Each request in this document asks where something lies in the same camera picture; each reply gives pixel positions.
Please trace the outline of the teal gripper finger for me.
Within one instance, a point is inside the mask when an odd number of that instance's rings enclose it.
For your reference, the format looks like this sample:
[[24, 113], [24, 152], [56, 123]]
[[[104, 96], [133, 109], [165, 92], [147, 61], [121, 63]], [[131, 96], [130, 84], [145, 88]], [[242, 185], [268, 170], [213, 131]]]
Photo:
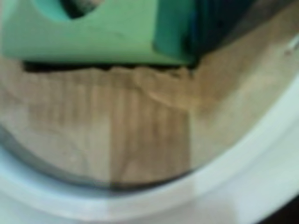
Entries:
[[256, 3], [255, 0], [195, 0], [188, 30], [188, 50], [197, 62], [214, 50]]

